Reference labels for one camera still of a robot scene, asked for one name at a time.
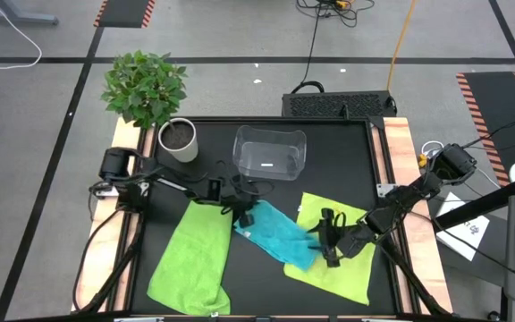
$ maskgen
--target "soil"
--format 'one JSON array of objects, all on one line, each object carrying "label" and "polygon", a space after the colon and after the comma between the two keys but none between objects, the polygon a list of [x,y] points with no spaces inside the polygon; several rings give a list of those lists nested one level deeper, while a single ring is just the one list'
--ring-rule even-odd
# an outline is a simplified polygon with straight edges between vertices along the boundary
[{"label": "soil", "polygon": [[162,143],[169,149],[184,148],[194,138],[194,129],[184,122],[173,123],[174,128],[166,126],[162,132]]}]

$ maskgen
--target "potted plant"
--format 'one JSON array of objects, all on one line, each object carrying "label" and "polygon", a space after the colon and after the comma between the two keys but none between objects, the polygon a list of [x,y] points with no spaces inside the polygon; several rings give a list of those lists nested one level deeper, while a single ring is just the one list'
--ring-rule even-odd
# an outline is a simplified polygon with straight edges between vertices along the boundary
[{"label": "potted plant", "polygon": [[148,129],[160,126],[158,142],[178,161],[189,162],[198,155],[196,128],[185,118],[172,118],[186,98],[182,82],[186,67],[165,61],[170,54],[158,56],[137,51],[114,59],[113,70],[106,73],[106,89],[101,99],[107,111],[120,114],[126,123]]}]

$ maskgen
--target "white pot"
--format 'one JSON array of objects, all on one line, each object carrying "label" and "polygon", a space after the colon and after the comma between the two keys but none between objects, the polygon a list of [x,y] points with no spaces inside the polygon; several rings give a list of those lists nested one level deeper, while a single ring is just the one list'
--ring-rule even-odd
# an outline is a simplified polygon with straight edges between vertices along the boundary
[{"label": "white pot", "polygon": [[[186,145],[186,147],[179,148],[179,149],[171,149],[171,148],[167,148],[164,145],[164,143],[162,143],[162,132],[165,130],[165,128],[167,128],[170,125],[170,122],[186,123],[192,127],[192,130],[194,131],[194,135],[192,136],[192,140],[190,141],[190,143],[188,143]],[[181,118],[181,117],[173,118],[169,122],[166,122],[164,125],[162,125],[162,127],[158,131],[158,143],[160,144],[160,146],[163,149],[168,151],[173,157],[176,158],[176,160],[178,160],[180,162],[190,162],[193,159],[195,159],[196,156],[198,155],[198,141],[196,140],[196,127],[194,126],[194,124],[192,122],[190,122],[189,120],[187,120],[185,118]]]}]

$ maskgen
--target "gray floor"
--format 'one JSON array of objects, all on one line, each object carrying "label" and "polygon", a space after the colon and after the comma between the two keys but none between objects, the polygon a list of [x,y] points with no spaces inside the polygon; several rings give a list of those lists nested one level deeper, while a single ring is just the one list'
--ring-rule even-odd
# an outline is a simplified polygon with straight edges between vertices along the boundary
[{"label": "gray floor", "polygon": [[[95,29],[100,0],[23,0],[25,10],[56,14],[57,27],[22,28],[44,57],[83,57]],[[306,56],[314,20],[292,0],[166,0],[156,4],[144,30],[108,29],[97,56],[141,48],[174,56]],[[515,1],[500,2],[515,37]],[[391,56],[409,1],[377,1],[359,14],[359,26],[321,21],[316,56]],[[0,56],[36,52],[0,23]],[[406,57],[500,57],[513,55],[485,0],[418,3],[401,49]],[[40,64],[0,71],[0,293],[33,208],[80,64]],[[87,187],[97,179],[102,151],[111,143],[115,117],[99,101],[107,64],[95,64],[82,92],[63,156],[46,199],[31,251],[7,318],[66,314],[80,252],[89,233]],[[279,115],[282,94],[301,80],[305,64],[192,64],[182,115]],[[400,116],[409,118],[415,147],[427,140],[467,142],[477,137],[455,80],[456,72],[515,71],[515,65],[398,65],[392,86]],[[388,65],[313,64],[309,79],[328,91],[384,89]],[[479,166],[494,176],[485,154]],[[481,175],[469,184],[488,193]],[[463,199],[476,195],[453,190]],[[496,215],[505,217],[505,211]],[[482,318],[499,308],[497,287],[445,269],[452,304],[465,317]]]}]

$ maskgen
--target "black floor stripe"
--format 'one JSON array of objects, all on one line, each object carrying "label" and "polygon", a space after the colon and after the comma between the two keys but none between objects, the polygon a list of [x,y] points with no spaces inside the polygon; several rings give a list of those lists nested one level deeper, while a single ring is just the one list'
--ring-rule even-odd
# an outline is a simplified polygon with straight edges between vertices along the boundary
[{"label": "black floor stripe", "polygon": [[25,260],[27,259],[27,255],[29,254],[29,248],[33,242],[33,237],[35,236],[39,219],[41,218],[41,214],[45,206],[46,197],[49,193],[49,189],[51,188],[51,183],[53,182],[57,166],[59,165],[59,160],[61,159],[61,155],[63,153],[64,144],[67,141],[67,136],[69,135],[69,130],[71,129],[72,120],[75,116],[75,113],[77,112],[80,96],[85,88],[87,78],[89,77],[90,67],[92,66],[92,58],[97,52],[98,44],[102,36],[103,29],[97,28],[90,44],[87,57],[85,58],[85,63],[82,66],[82,70],[80,71],[77,85],[75,86],[72,94],[71,102],[69,103],[69,107],[65,113],[63,124],[61,125],[61,130],[57,136],[55,147],[53,148],[53,153],[51,154],[51,158],[49,159],[49,163],[46,167],[45,175],[43,176],[43,181],[39,187],[37,197],[35,198],[35,203],[33,205],[33,209],[31,210],[25,231],[23,232],[23,237],[21,238],[19,249],[17,249],[17,253],[13,259],[13,264],[9,271],[9,275],[5,281],[4,289],[1,293],[0,321],[5,320],[7,310],[9,309],[9,305],[13,299],[13,294],[15,293],[17,282],[21,276],[21,271],[25,264]]},{"label": "black floor stripe", "polygon": [[492,10],[494,11],[494,15],[496,16],[496,20],[498,20],[498,23],[500,24],[500,28],[502,28],[502,32],[503,32],[504,36],[506,37],[508,46],[510,46],[510,50],[514,54],[514,57],[515,57],[515,38],[511,34],[510,26],[508,26],[508,22],[506,22],[506,19],[504,18],[502,9],[500,9],[500,5],[498,5],[496,0],[489,0],[489,2],[490,2],[490,6],[492,7]]},{"label": "black floor stripe", "polygon": [[[0,64],[29,64],[35,57],[0,57]],[[312,57],[313,64],[390,64],[391,57]],[[84,64],[87,57],[43,57],[40,64]],[[111,64],[114,57],[93,57],[93,64]],[[300,56],[171,57],[175,64],[306,64]],[[487,57],[400,57],[397,64],[515,64],[515,58]]]}]

